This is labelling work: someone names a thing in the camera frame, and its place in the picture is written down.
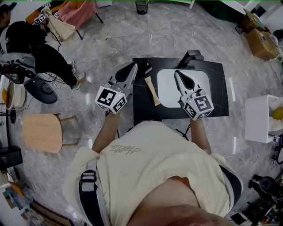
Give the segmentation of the person's cream shirt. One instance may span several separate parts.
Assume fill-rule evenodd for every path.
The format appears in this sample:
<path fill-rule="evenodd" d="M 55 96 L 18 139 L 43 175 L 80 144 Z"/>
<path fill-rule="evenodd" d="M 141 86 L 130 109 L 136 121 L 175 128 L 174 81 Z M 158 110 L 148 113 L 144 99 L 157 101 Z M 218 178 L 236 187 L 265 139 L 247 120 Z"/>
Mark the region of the person's cream shirt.
<path fill-rule="evenodd" d="M 224 157 L 208 155 L 161 122 L 144 121 L 99 154 L 80 148 L 63 193 L 91 226 L 127 226 L 146 195 L 171 177 L 188 179 L 199 207 L 225 219 L 243 191 Z"/>

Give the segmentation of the person's right forearm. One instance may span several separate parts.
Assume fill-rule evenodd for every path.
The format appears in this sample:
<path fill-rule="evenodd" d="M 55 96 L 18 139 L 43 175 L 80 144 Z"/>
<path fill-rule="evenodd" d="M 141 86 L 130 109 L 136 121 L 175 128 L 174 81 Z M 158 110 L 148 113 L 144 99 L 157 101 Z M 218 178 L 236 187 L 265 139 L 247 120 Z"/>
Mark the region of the person's right forearm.
<path fill-rule="evenodd" d="M 208 155 L 212 154 L 202 119 L 196 121 L 190 119 L 190 125 L 191 141 L 204 150 Z"/>

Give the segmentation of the white square box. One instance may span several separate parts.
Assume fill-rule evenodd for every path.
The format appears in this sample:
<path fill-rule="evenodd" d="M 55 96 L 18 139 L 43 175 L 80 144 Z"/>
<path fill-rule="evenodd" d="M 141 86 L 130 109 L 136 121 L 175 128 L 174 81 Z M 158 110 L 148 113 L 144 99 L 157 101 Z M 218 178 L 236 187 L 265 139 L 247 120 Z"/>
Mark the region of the white square box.
<path fill-rule="evenodd" d="M 283 134 L 283 97 L 263 95 L 245 101 L 245 139 L 261 143 Z"/>

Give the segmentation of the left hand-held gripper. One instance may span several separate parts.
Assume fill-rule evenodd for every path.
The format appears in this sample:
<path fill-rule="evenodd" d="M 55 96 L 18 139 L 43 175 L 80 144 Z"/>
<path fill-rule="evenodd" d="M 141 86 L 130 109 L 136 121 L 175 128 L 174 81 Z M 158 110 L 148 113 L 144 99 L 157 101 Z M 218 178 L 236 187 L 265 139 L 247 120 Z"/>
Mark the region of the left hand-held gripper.
<path fill-rule="evenodd" d="M 136 62 L 126 62 L 114 69 L 111 81 L 99 87 L 95 103 L 106 112 L 117 114 L 132 96 L 131 84 L 138 71 Z"/>

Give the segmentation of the clutter of small packets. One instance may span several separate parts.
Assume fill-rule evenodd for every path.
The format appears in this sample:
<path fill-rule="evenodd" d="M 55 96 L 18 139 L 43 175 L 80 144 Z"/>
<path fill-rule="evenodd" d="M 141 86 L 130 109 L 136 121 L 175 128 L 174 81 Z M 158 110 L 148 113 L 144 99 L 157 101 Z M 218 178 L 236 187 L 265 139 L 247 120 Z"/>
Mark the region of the clutter of small packets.
<path fill-rule="evenodd" d="M 31 205 L 34 203 L 34 197 L 29 186 L 10 183 L 9 186 L 4 189 L 3 195 L 8 204 L 11 204 L 12 208 L 18 208 L 22 218 L 26 222 L 31 221 L 32 218 L 41 218 L 38 217 L 31 208 Z"/>

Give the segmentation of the beige paper piece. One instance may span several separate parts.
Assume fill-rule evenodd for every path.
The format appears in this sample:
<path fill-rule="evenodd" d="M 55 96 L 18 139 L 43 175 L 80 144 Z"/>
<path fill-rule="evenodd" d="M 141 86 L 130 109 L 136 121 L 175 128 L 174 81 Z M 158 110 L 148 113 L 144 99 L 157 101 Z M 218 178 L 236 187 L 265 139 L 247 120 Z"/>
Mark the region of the beige paper piece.
<path fill-rule="evenodd" d="M 146 77 L 146 78 L 145 78 L 145 82 L 146 82 L 148 88 L 149 88 L 150 91 L 151 91 L 151 94 L 152 94 L 152 97 L 153 97 L 153 101 L 154 101 L 154 105 L 155 105 L 155 106 L 160 105 L 161 102 L 160 102 L 160 100 L 159 100 L 159 98 L 158 98 L 158 96 L 157 96 L 157 94 L 156 94 L 156 91 L 155 91 L 155 88 L 154 88 L 154 86 L 153 86 L 151 77 L 150 77 L 150 76 Z"/>

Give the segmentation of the person's left forearm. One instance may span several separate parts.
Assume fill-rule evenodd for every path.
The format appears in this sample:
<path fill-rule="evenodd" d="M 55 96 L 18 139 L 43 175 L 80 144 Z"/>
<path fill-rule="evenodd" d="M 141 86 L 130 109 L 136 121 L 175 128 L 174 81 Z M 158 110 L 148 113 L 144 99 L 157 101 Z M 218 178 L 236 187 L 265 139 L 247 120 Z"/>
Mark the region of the person's left forearm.
<path fill-rule="evenodd" d="M 93 145 L 92 150 L 96 153 L 100 153 L 105 149 L 112 141 L 115 140 L 118 124 L 120 120 L 120 113 L 109 113 L 104 120 L 102 128 L 98 133 Z"/>

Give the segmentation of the cream cloth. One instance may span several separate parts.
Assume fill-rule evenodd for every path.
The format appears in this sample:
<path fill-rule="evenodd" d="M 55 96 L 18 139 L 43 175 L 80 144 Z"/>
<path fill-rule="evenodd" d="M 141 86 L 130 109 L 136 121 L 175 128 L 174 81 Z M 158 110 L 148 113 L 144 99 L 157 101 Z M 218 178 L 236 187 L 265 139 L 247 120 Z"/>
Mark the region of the cream cloth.
<path fill-rule="evenodd" d="M 43 8 L 41 13 L 45 16 L 46 24 L 54 39 L 66 41 L 76 31 L 75 26 L 55 18 L 49 8 Z"/>

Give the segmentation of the person's bare chest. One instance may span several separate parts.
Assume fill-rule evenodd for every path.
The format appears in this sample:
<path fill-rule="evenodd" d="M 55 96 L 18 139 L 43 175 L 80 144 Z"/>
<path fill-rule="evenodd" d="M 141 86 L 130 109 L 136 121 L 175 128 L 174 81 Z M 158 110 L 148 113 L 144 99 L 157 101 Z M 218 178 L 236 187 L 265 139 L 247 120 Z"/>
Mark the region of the person's bare chest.
<path fill-rule="evenodd" d="M 132 214 L 127 226 L 233 226 L 199 207 L 189 180 L 171 177 L 153 189 Z"/>

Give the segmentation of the grey rounded helmet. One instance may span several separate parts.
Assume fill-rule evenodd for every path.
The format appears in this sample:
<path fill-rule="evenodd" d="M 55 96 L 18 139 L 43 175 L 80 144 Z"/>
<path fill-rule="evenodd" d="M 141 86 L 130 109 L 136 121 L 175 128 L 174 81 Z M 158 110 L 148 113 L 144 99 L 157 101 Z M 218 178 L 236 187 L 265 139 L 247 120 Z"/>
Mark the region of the grey rounded helmet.
<path fill-rule="evenodd" d="M 54 104 L 58 100 L 58 96 L 52 85 L 43 80 L 30 79 L 24 83 L 24 87 L 32 97 L 43 104 Z"/>

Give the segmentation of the pink cloth chair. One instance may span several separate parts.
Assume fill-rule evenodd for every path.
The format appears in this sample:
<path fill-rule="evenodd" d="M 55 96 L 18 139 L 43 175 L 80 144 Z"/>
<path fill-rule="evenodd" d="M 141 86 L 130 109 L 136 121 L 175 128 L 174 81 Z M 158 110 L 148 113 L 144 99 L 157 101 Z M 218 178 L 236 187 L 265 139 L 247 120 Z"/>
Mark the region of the pink cloth chair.
<path fill-rule="evenodd" d="M 97 13 L 96 2 L 91 0 L 64 1 L 64 3 L 60 5 L 60 8 L 56 14 L 59 16 L 61 21 L 75 26 L 76 33 L 81 40 L 83 40 L 83 37 L 79 33 L 78 28 L 81 27 L 92 16 L 95 15 L 99 21 L 104 24 L 103 20 Z"/>

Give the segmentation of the closed cardboard box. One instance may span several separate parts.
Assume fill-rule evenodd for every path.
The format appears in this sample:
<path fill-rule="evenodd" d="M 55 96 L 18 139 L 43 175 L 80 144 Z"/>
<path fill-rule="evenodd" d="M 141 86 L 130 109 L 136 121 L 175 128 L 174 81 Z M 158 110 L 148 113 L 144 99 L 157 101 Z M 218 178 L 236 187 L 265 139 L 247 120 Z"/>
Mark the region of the closed cardboard box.
<path fill-rule="evenodd" d="M 272 60 L 280 55 L 279 48 L 276 46 L 269 32 L 251 30 L 246 35 L 246 40 L 253 56 L 263 60 Z"/>

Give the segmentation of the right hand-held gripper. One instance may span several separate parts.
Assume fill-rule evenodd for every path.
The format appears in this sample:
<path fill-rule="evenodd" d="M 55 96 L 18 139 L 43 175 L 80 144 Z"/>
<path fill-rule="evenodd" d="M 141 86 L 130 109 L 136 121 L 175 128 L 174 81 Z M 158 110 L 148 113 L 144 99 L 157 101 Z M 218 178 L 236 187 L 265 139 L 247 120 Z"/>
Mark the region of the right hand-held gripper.
<path fill-rule="evenodd" d="M 194 121 L 210 115 L 214 105 L 204 89 L 200 89 L 199 80 L 191 73 L 175 70 L 174 78 L 178 91 L 181 93 L 178 103 L 184 112 Z"/>

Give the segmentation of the black box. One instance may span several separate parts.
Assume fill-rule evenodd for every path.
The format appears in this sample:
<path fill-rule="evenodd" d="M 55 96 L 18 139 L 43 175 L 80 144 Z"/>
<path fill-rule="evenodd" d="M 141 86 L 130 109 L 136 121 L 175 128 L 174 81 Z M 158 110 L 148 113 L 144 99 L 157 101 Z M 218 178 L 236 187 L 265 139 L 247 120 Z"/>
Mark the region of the black box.
<path fill-rule="evenodd" d="M 0 149 L 0 171 L 22 164 L 21 149 L 17 146 L 3 147 Z"/>

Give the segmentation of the dark bathtub white rim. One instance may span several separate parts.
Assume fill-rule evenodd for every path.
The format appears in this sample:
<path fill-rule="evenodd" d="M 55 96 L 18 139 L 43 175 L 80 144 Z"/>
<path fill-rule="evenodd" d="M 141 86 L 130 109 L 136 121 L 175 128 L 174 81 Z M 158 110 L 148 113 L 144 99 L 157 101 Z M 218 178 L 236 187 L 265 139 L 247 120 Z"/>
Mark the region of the dark bathtub white rim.
<path fill-rule="evenodd" d="M 198 4 L 213 17 L 227 22 L 237 23 L 245 16 L 219 0 L 199 0 Z"/>

